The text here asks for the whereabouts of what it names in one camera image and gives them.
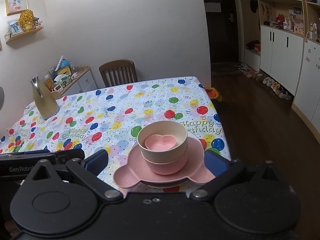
metal bolt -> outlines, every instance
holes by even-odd
[[[143,203],[145,203],[145,204],[151,204],[152,201],[151,201],[150,199],[144,199],[144,200],[143,200]]]
[[[120,196],[120,192],[115,190],[115,189],[110,189],[110,190],[107,190],[104,195],[107,197],[107,198],[117,198]]]
[[[161,201],[161,199],[160,199],[160,198],[158,198],[158,197],[154,197],[154,198],[152,199],[152,201],[153,201],[153,202],[160,202],[160,201]]]
[[[208,193],[204,189],[197,189],[194,192],[192,192],[193,196],[198,198],[203,198],[208,195]]]

tablecloth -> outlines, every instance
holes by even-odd
[[[81,148],[88,157],[106,149],[109,163],[98,176],[109,185],[113,173],[125,165],[139,131],[152,122],[174,120],[194,133],[204,148],[213,148],[230,159],[228,144],[217,112],[196,77],[167,78],[120,85],[58,101],[59,112],[43,120],[34,102],[23,117],[1,138],[0,153]],[[198,188],[190,181],[170,189],[140,183],[132,191],[185,191]]]

dark brown floor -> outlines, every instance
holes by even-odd
[[[320,239],[320,144],[291,109],[262,83],[242,74],[212,77],[223,97],[217,111],[232,158],[259,165],[272,160],[302,205],[295,232]]]

dark door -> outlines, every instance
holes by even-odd
[[[211,63],[238,62],[239,43],[235,0],[204,0],[204,2],[221,5],[221,12],[206,12]]]

picture frame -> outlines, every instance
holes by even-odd
[[[7,15],[21,13],[27,9],[29,9],[28,0],[5,0]]]
[[[18,19],[13,19],[13,20],[7,21],[7,24],[10,28],[12,35],[16,35],[16,34],[23,32],[22,28],[20,27],[20,25],[18,23]]]

